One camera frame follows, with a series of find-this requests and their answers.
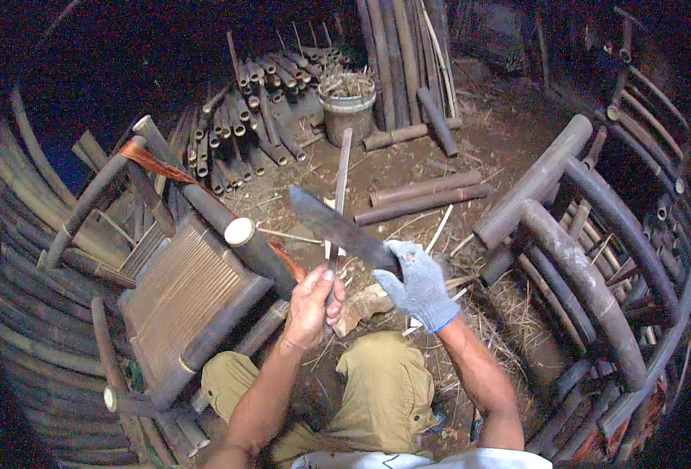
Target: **knife blade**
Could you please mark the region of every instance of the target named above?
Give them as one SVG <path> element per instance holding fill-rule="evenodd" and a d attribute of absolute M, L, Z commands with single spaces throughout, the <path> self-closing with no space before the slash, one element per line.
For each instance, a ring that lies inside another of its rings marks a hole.
<path fill-rule="evenodd" d="M 367 234 L 352 220 L 324 205 L 302 188 L 291 184 L 288 191 L 296 216 L 309 230 L 375 268 L 392 272 L 402 281 L 400 262 L 381 240 Z"/>

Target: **white shirt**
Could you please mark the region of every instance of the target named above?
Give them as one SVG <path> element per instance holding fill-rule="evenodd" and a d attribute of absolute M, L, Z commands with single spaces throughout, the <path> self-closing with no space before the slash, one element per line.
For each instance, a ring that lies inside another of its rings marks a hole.
<path fill-rule="evenodd" d="M 547 459 L 511 449 L 476 448 L 434 462 L 412 454 L 325 453 L 317 451 L 294 461 L 291 469 L 552 469 Z"/>

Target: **khaki pants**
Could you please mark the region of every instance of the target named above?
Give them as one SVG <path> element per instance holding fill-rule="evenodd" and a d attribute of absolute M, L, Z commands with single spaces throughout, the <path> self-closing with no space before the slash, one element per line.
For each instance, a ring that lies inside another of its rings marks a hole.
<path fill-rule="evenodd" d="M 276 461 L 314 451 L 415 453 L 414 434 L 434 426 L 434 381 L 424 355 L 400 333 L 356 340 L 338 362 L 348 378 L 343 403 L 323 433 L 296 423 L 273 442 Z M 226 422 L 259 374 L 249 358 L 222 352 L 202 372 L 202 390 Z"/>

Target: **man's left hand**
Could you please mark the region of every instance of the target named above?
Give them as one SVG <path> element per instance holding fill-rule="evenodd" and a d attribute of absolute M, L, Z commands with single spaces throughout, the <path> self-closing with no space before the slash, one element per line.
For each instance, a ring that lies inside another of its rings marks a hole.
<path fill-rule="evenodd" d="M 324 303 L 330 295 L 333 282 L 335 300 L 325 311 Z M 340 279 L 335 279 L 335 273 L 324 265 L 315 268 L 294 288 L 291 311 L 281 339 L 302 353 L 317 347 L 324 338 L 325 320 L 327 324 L 336 324 L 340 320 L 344 301 L 345 287 Z"/>

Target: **dirt floor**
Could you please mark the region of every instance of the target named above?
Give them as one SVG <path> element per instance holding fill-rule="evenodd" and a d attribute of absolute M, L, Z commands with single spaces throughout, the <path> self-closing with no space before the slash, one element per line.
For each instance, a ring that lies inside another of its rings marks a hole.
<path fill-rule="evenodd" d="M 497 77 L 474 60 L 455 63 L 454 76 L 459 106 L 465 125 L 454 132 L 460 154 L 446 159 L 434 140 L 424 137 L 387 149 L 365 152 L 359 145 L 350 153 L 350 171 L 345 201 L 345 214 L 354 215 L 369 208 L 369 193 L 410 182 L 420 182 L 447 174 L 449 170 L 478 169 L 485 180 L 496 188 L 488 198 L 458 204 L 453 208 L 447 225 L 433 249 L 435 258 L 449 266 L 451 277 L 478 272 L 483 266 L 484 249 L 471 240 L 452 257 L 450 253 L 472 233 L 472 225 L 529 168 L 566 125 L 567 117 L 546 101 L 538 87 L 525 78 Z M 299 131 L 306 129 L 304 123 Z M 311 136 L 301 132 L 299 141 Z M 335 189 L 339 149 L 326 139 L 305 148 L 307 158 L 284 167 L 270 167 L 267 174 L 242 186 L 224 198 L 233 211 L 258 223 L 258 226 L 306 238 L 316 238 L 299 224 L 288 205 L 287 185 L 298 184 L 306 191 L 324 195 Z M 447 208 L 408 215 L 367 228 L 380 239 L 412 240 L 426 246 L 436 232 Z M 323 248 L 309 242 L 292 241 L 266 235 L 270 241 L 281 242 L 284 248 L 305 269 L 323 261 Z M 348 258 L 341 263 L 340 278 L 348 283 L 348 294 L 372 285 L 370 267 L 360 259 Z M 508 372 L 518 396 L 519 412 L 526 436 L 540 421 L 538 403 L 532 398 L 527 371 L 543 370 L 544 381 L 562 371 L 554 337 L 549 333 L 538 311 L 537 292 L 524 277 L 510 272 L 497 284 L 484 288 L 479 282 L 467 284 L 459 298 L 466 322 L 488 344 Z M 343 351 L 361 335 L 380 330 L 406 331 L 406 317 L 396 311 L 377 314 L 362 320 L 344 338 L 332 337 L 312 351 L 304 360 L 299 386 L 292 399 L 295 411 L 313 428 L 323 428 L 340 407 L 344 380 L 335 367 Z M 439 460 L 462 452 L 472 445 L 472 427 L 477 417 L 472 402 L 460 389 L 453 366 L 435 336 L 419 329 L 407 335 L 424 351 L 426 364 L 434 375 L 436 401 L 448 415 L 446 427 L 423 438 L 423 448 Z M 200 450 L 200 464 L 219 445 L 224 424 L 211 412 L 201 423 L 212 439 Z"/>

